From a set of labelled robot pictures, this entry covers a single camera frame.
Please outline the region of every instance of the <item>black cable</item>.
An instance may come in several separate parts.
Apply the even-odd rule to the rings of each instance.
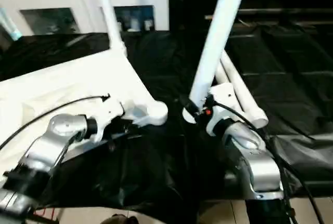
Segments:
[[[29,121],[28,123],[24,124],[22,127],[20,127],[17,131],[15,131],[13,134],[10,135],[10,137],[8,137],[2,144],[0,144],[0,151],[14,138],[16,137],[21,131],[23,131],[25,128],[27,128],[29,125],[35,123],[36,121],[38,121],[39,119],[41,119],[42,117],[45,117],[46,115],[49,115],[50,113],[59,110],[62,107],[68,106],[69,104],[73,104],[76,102],[80,102],[83,100],[89,100],[89,99],[96,99],[96,98],[101,98],[102,101],[105,101],[106,99],[108,99],[110,96],[90,96],[90,97],[85,97],[85,98],[80,98],[77,100],[73,100],[70,101],[68,103],[62,104],[52,110],[49,110],[39,116],[37,116],[36,118],[34,118],[33,120]]]
[[[242,116],[241,114],[239,114],[237,111],[235,111],[234,109],[225,106],[224,104],[218,103],[218,102],[214,102],[215,106],[219,106],[222,108],[225,108],[226,110],[230,111],[231,113],[233,113],[234,115],[236,115],[237,117],[239,117],[240,119],[242,119],[247,125],[250,126],[250,128],[256,132],[265,142],[267,149],[272,153],[272,156],[275,160],[275,162],[277,163],[277,165],[282,164],[282,166],[287,169],[288,171],[290,171],[301,183],[301,185],[304,187],[306,194],[309,197],[309,200],[311,202],[311,205],[315,211],[316,217],[318,219],[319,224],[324,224],[323,221],[323,217],[318,209],[318,206],[316,204],[316,202],[314,201],[314,198],[309,190],[309,188],[307,187],[307,185],[305,184],[304,180],[301,178],[301,175],[299,174],[299,172],[293,168],[289,163],[287,163],[277,152],[274,151],[274,149],[271,147],[271,145],[267,142],[266,138],[258,131],[258,129],[248,120],[246,119],[246,117]],[[297,223],[295,217],[291,218],[291,220],[293,221],[293,223]]]

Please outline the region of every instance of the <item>black tarp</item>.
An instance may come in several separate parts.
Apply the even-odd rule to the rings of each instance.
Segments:
[[[226,47],[267,112],[266,130],[278,152],[314,195],[326,196],[333,194],[332,33],[330,27],[239,28]],[[128,208],[166,223],[191,223],[200,202],[240,197],[220,141],[181,116],[178,98],[189,93],[205,35],[123,34],[129,61],[155,99],[167,104],[168,121],[63,164],[45,205]],[[23,37],[0,61],[0,81],[107,48],[106,34]],[[303,195],[297,181],[290,184],[294,195]]]

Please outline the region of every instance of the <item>glass cabinet door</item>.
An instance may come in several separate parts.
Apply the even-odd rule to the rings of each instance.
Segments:
[[[83,0],[0,0],[0,5],[23,36],[93,31]]]
[[[20,10],[35,35],[80,33],[70,8]]]
[[[100,11],[103,16],[103,27],[106,29],[102,8],[100,8]],[[114,11],[120,31],[141,32],[155,30],[153,6],[114,7]]]

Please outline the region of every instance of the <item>floor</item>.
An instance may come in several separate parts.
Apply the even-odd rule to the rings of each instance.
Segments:
[[[316,199],[326,224],[333,223],[333,200],[331,198]],[[293,199],[292,206],[296,210],[296,218],[299,224],[318,223],[308,199]],[[65,208],[39,210],[39,215],[50,218],[53,215],[60,219],[60,224],[100,224],[113,214],[136,216],[140,224],[163,224],[148,216],[126,210],[91,207],[91,208]],[[249,224],[244,201],[222,201],[209,208],[200,216],[200,224]]]

